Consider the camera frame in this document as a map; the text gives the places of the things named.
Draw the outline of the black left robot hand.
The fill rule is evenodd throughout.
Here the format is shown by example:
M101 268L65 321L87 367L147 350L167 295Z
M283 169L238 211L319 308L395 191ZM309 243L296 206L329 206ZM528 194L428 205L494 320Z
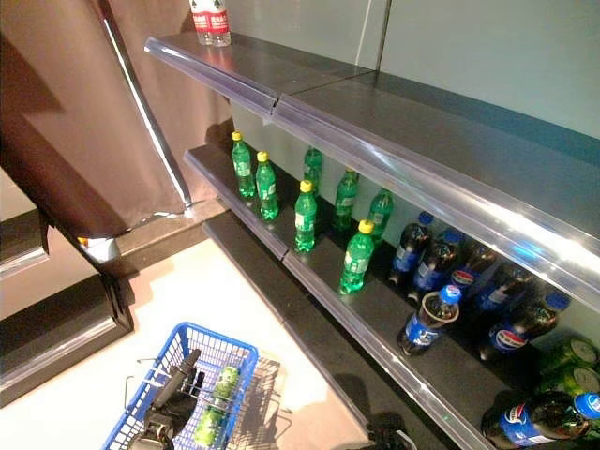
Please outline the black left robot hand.
M166 444L178 435L191 418L203 387L205 374L196 368L201 356L194 349L179 366L169 370L169 379L161 387L144 415L144 435Z

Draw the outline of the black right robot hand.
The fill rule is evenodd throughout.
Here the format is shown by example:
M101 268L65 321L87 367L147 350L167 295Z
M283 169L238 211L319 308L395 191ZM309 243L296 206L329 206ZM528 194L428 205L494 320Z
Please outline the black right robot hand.
M415 450L414 441L401 429L384 426L373 427L367 435L371 441L368 449L384 449L384 450Z

